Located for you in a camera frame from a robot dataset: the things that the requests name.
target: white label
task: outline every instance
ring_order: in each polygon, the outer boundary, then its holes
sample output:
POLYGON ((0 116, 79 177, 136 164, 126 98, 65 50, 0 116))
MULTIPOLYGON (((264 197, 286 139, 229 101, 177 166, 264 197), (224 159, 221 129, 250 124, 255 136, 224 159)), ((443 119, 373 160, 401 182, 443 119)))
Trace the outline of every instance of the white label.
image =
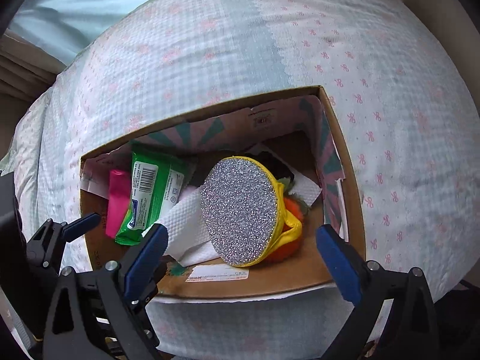
POLYGON ((144 230, 147 224, 158 166, 135 161, 131 177, 131 230, 144 230))
POLYGON ((248 279, 248 269, 228 264, 197 265, 186 282, 225 281, 248 279))
POLYGON ((277 122, 277 110, 275 108, 258 111, 248 115, 250 127, 252 130, 264 130, 273 126, 277 122))
POLYGON ((179 200, 180 190, 183 184, 183 174, 170 169, 169 178, 166 181, 165 193, 163 194, 162 208, 159 218, 170 211, 179 200))

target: beige curtain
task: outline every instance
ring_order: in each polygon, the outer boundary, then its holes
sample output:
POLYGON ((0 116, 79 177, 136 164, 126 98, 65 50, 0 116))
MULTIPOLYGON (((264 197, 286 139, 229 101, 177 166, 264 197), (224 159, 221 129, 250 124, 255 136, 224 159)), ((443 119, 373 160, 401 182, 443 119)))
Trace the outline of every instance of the beige curtain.
POLYGON ((0 39, 0 158, 28 107, 54 82, 65 65, 7 30, 0 39))

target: pink package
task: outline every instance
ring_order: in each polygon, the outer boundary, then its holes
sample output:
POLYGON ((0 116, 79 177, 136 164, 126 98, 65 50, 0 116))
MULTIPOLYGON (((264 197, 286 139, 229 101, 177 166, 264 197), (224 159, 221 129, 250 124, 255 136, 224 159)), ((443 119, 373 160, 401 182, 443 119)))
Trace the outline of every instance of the pink package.
POLYGON ((110 171, 109 208, 106 214, 105 234, 115 238, 130 204, 131 177, 124 170, 110 171))

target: silver glitter surface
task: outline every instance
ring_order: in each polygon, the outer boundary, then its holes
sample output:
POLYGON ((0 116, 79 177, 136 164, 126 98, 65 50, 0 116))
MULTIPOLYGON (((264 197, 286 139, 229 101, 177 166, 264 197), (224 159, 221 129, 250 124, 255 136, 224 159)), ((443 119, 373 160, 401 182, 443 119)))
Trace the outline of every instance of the silver glitter surface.
POLYGON ((212 245, 230 265, 255 261, 272 238, 277 196, 255 163, 227 158, 214 166, 201 190, 202 215, 212 245))

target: yellow zipper pouch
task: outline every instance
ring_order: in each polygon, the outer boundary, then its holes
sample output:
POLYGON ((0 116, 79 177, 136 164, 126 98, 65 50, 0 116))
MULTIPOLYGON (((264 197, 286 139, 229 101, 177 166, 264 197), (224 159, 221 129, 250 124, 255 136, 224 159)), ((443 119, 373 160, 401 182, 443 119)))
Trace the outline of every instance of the yellow zipper pouch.
POLYGON ((285 208, 283 184, 254 159, 222 159, 206 178, 201 195, 212 245, 231 266, 257 264, 302 235, 302 223, 285 208))

